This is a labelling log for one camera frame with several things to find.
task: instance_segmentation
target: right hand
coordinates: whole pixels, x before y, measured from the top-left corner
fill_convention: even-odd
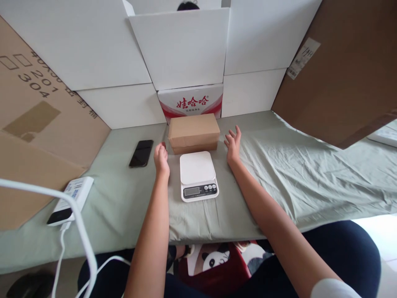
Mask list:
[[[229,130],[229,135],[225,135],[225,145],[227,147],[227,163],[236,162],[240,160],[240,139],[241,131],[236,125],[236,133]]]

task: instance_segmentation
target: cable plug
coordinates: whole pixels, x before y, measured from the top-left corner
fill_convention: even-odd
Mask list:
[[[71,223],[72,223],[71,221],[68,221],[68,222],[62,224],[61,231],[67,230],[70,227]]]

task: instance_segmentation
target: white kitchen scale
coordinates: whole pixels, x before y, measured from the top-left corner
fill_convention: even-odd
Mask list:
[[[183,154],[180,158],[181,198],[195,202],[216,198],[219,194],[214,164],[208,151]]]

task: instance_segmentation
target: blue pants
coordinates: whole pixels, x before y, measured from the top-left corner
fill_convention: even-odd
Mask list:
[[[332,270],[362,298],[376,298],[380,281],[378,248],[363,228],[352,221],[326,224],[303,233],[306,240]],[[271,250],[267,240],[258,240],[266,251]],[[122,250],[97,255],[98,267],[112,255],[131,260],[134,250]],[[98,274],[93,298],[118,298],[123,295],[129,267],[111,261]],[[79,279],[81,289],[89,279],[87,262]],[[171,274],[165,278],[164,297],[207,297],[192,289]],[[255,274],[231,297],[298,297],[277,256],[266,259]]]

